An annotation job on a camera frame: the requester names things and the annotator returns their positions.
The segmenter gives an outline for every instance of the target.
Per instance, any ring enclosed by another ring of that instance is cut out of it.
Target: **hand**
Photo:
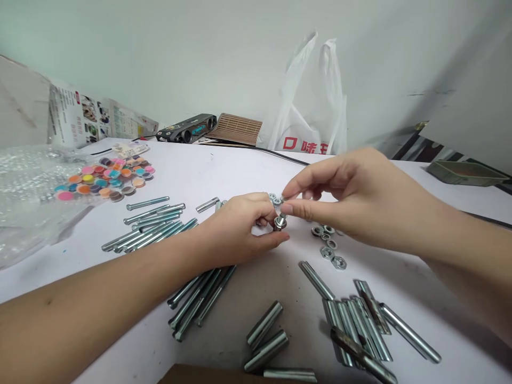
[[[324,191],[338,202],[318,202]],[[300,193],[302,199],[295,199]],[[330,225],[366,244],[414,254],[436,241],[446,230],[443,223],[461,214],[371,148],[306,167],[284,188],[283,197],[291,199],[281,206],[285,214]]]
[[[254,222],[274,224],[276,210],[265,192],[233,197],[194,230],[207,249],[213,267],[240,264],[269,251],[290,238],[286,232],[261,236],[251,233]]]

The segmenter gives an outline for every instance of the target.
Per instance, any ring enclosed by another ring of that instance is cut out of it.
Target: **green tray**
[[[427,172],[447,184],[489,187],[509,180],[507,176],[477,163],[438,160],[427,167]]]

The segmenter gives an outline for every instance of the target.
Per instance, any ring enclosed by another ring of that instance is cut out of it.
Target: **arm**
[[[317,201],[325,191],[338,201]],[[300,193],[303,199],[295,199]],[[283,196],[291,199],[281,207],[286,214],[421,257],[512,346],[512,232],[438,200],[374,149],[306,167]]]
[[[267,194],[238,196],[197,228],[2,304],[0,382],[71,382],[191,278],[287,240],[251,234],[275,216]]]

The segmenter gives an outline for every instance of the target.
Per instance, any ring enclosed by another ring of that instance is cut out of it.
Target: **white table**
[[[116,141],[105,139],[87,149],[98,152]],[[70,238],[0,271],[0,302],[116,257],[101,251],[100,246],[128,231],[122,219],[134,213],[126,210],[127,203],[169,195],[171,204],[186,203],[183,221],[197,217],[201,222],[214,209],[197,214],[194,208],[212,197],[229,199],[253,191],[279,194],[303,168],[248,149],[159,142],[149,145],[151,150],[144,158],[155,167],[155,179],[120,203],[106,202],[92,210]],[[325,158],[287,154],[310,163]],[[424,164],[396,164],[456,208],[512,223],[512,197],[497,188],[450,186],[426,173]],[[291,240],[266,257],[239,266],[203,328],[191,329],[183,343],[172,338],[167,321],[173,312],[162,303],[75,382],[155,384],[176,362],[241,369],[245,337],[274,300],[281,302],[284,312],[273,331],[285,329],[290,345],[272,366],[310,367],[321,382],[373,382],[366,373],[337,362],[327,336],[321,298],[299,269],[301,260],[310,262],[338,299],[356,293],[354,278],[368,281],[377,300],[389,304],[442,355],[440,364],[428,362],[393,330],[385,341],[394,362],[386,365],[399,382],[511,382],[510,349],[473,320],[421,260],[336,235],[337,254],[348,263],[347,270],[337,271],[321,257],[323,242],[310,234],[312,225],[289,218],[286,230]]]

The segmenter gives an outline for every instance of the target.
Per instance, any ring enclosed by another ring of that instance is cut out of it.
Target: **white plastic bag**
[[[347,98],[341,88],[336,39],[327,40],[320,49],[318,91],[311,95],[316,104],[311,116],[304,118],[293,104],[317,36],[316,31],[307,36],[288,62],[281,100],[263,121],[257,147],[328,155],[347,151]]]

